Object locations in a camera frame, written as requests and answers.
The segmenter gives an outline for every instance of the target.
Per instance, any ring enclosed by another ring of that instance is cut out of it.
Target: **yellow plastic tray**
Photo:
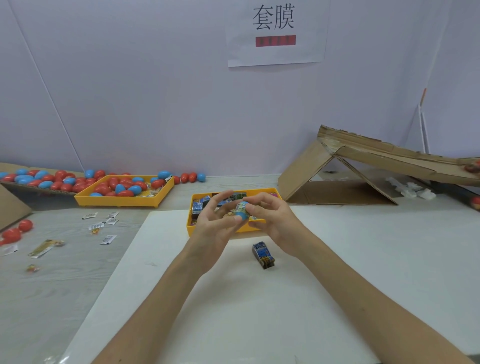
[[[282,199],[282,197],[280,196],[280,194],[278,193],[278,191],[276,190],[276,188],[258,188],[258,189],[255,189],[255,190],[238,190],[238,191],[234,191],[235,192],[246,192],[247,194],[247,197],[248,196],[255,196],[256,194],[259,194],[260,192],[267,192],[268,194],[271,194],[271,193],[275,193],[277,194],[278,198]],[[193,231],[195,230],[195,225],[192,225],[192,206],[193,206],[193,200],[199,200],[201,199],[202,197],[205,197],[205,196],[210,196],[212,197],[213,194],[217,194],[218,192],[208,192],[208,193],[203,193],[203,194],[193,194],[192,195],[192,199],[190,201],[190,213],[188,215],[188,219],[187,219],[187,231],[188,231],[188,236],[191,236]],[[260,221],[260,222],[265,222],[265,219],[264,218],[258,218],[257,220],[255,221]],[[256,228],[252,228],[251,226],[249,226],[248,224],[246,225],[243,225],[237,232],[247,232],[247,231],[257,231],[258,229]]]
[[[142,191],[141,194],[135,197],[99,197],[99,196],[90,196],[90,194],[94,191],[94,189],[101,183],[107,182],[110,178],[117,177],[118,179],[123,177],[142,177],[145,183],[148,185],[150,189],[150,179],[156,176],[115,176],[115,175],[108,175],[103,177],[101,180],[95,182],[90,187],[85,188],[83,191],[77,193],[75,195],[75,200],[80,206],[149,206],[149,207],[158,207],[160,202],[165,198],[165,196],[170,192],[170,190],[175,185],[173,178],[162,187],[159,193],[157,193],[153,197],[142,197],[149,195],[149,190]]]

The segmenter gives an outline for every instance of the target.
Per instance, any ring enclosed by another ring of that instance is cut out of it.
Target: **folded cardboard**
[[[0,184],[0,230],[29,215],[30,207]]]
[[[28,167],[28,166],[21,166],[18,164],[11,164],[11,163],[0,163],[0,172],[8,172],[8,173],[15,173],[16,170],[20,168],[26,168],[28,170],[47,170],[50,174],[55,174],[57,170],[52,170],[49,168],[40,168],[40,167]],[[73,172],[71,170],[67,171],[68,173],[73,173],[75,176],[80,177],[83,176],[83,172]],[[69,195],[75,195],[74,192],[65,192],[65,191],[56,191],[56,190],[51,190],[51,189],[45,189],[45,188],[38,188],[34,186],[27,186],[25,184],[18,184],[14,182],[6,182],[6,181],[0,181],[1,184],[6,186],[7,188],[15,188],[17,190],[25,190],[25,191],[36,191],[36,192],[43,192],[47,194],[69,194]]]
[[[310,181],[332,159],[356,173],[355,181]],[[479,158],[448,158],[414,152],[390,143],[321,126],[317,139],[278,178],[278,190],[289,202],[300,204],[396,204],[378,185],[346,161],[419,179],[480,186],[480,179],[463,169]]]

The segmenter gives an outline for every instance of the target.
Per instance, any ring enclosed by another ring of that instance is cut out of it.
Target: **blue plastic egg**
[[[26,179],[26,180],[33,180],[32,176],[29,176],[28,174],[21,174],[19,176],[16,176],[13,180],[18,183],[19,180]]]
[[[164,180],[165,178],[168,178],[170,177],[171,173],[167,170],[163,170],[161,172],[158,173],[158,179],[159,180]]]
[[[36,173],[35,179],[36,180],[41,180],[46,174],[48,174],[47,170],[41,170],[41,171]]]
[[[53,185],[52,181],[43,181],[41,184],[38,185],[39,188],[50,188]]]
[[[135,196],[142,193],[142,188],[140,186],[132,186],[129,190],[132,191]]]
[[[120,183],[115,186],[115,193],[118,194],[119,192],[125,191],[125,187],[123,187]]]
[[[67,177],[63,180],[63,183],[68,183],[68,184],[71,184],[71,185],[74,185],[75,184],[75,181],[76,181],[76,178],[73,178],[73,177]]]
[[[86,170],[85,171],[85,178],[93,178],[94,174],[95,174],[94,170]]]
[[[15,171],[15,174],[27,174],[28,170],[25,168],[19,168]]]

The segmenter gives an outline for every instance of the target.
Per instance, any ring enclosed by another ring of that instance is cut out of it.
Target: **right hand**
[[[265,223],[254,220],[248,224],[267,233],[285,253],[299,258],[302,243],[312,233],[295,216],[288,204],[266,192],[244,197],[243,200],[248,202],[245,209],[250,215],[265,219]]]

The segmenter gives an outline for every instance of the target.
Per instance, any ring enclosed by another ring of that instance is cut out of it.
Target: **cardboard ramp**
[[[356,173],[361,181],[310,181],[333,158]],[[419,179],[480,186],[480,179],[463,169],[465,164],[480,158],[448,158],[414,152],[322,125],[317,139],[278,178],[280,195],[289,202],[301,204],[396,204],[346,158]]]

